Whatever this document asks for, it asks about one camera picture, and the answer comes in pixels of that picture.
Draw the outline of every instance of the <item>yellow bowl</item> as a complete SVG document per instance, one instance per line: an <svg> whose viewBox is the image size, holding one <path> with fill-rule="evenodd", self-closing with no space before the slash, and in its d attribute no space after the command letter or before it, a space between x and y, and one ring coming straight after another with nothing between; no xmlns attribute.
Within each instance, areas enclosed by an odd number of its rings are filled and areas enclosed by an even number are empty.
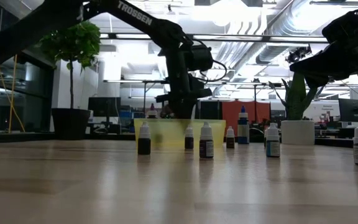
<svg viewBox="0 0 358 224"><path fill-rule="evenodd" d="M193 127L194 145L199 146L201 127L208 122L212 128L215 147L223 144L225 120L203 120L203 119L135 119L136 143L139 138L139 129L143 122L149 124L152 147L185 147L185 130L190 124Z"/></svg>

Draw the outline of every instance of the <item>orange partition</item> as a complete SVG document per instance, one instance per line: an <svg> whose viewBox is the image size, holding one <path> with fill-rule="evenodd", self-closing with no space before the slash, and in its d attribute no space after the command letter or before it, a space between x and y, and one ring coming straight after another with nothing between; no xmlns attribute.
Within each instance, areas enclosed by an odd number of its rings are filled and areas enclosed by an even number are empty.
<svg viewBox="0 0 358 224"><path fill-rule="evenodd" d="M246 112L248 113L249 123L255 121L255 102L248 101L231 101L222 102L223 119L226 120L226 130L229 126L234 129L234 134L237 136L237 120L239 119L239 113L241 112L241 106L244 105ZM264 119L270 120L270 103L256 102L256 111L258 123L261 123Z"/></svg>

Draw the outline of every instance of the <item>desk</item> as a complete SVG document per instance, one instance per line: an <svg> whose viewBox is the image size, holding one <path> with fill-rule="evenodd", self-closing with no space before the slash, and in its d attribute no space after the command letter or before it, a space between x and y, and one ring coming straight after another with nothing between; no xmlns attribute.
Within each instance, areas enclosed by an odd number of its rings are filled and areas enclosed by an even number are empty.
<svg viewBox="0 0 358 224"><path fill-rule="evenodd" d="M352 149L198 150L134 141L0 144L0 223L358 223Z"/></svg>
<svg viewBox="0 0 358 224"><path fill-rule="evenodd" d="M90 127L89 133L94 134L94 135L99 134L99 133L95 133L96 129L106 127L104 123L88 123L86 126ZM109 129L108 129L108 133L120 134L121 133L121 126L119 124L110 124Z"/></svg>

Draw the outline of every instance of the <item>tree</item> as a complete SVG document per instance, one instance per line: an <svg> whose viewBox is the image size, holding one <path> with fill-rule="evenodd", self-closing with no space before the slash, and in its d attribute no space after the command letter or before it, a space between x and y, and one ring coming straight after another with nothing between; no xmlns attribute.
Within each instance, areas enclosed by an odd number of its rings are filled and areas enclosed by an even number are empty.
<svg viewBox="0 0 358 224"><path fill-rule="evenodd" d="M52 31L40 40L42 52L55 63L59 60L68 62L70 71L70 108L74 107L73 62L81 64L81 73L86 67L96 63L100 50L100 29L85 21L73 27Z"/></svg>

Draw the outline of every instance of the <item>green leaves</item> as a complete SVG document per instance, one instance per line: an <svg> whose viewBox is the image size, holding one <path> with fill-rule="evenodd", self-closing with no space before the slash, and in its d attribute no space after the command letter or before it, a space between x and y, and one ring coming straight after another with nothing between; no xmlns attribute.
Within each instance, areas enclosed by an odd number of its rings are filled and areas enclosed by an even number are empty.
<svg viewBox="0 0 358 224"><path fill-rule="evenodd" d="M50 60L78 61L82 69L94 65L99 54L99 45L100 29L88 21L67 29L52 31L39 42L42 52Z"/></svg>
<svg viewBox="0 0 358 224"><path fill-rule="evenodd" d="M282 101L287 111L287 119L301 120L303 112L309 107L314 96L317 94L317 88L311 88L306 94L305 76L302 73L294 73L292 81L287 83L282 80L285 86L285 101L278 95L273 83L269 82L269 86L274 89L277 96Z"/></svg>

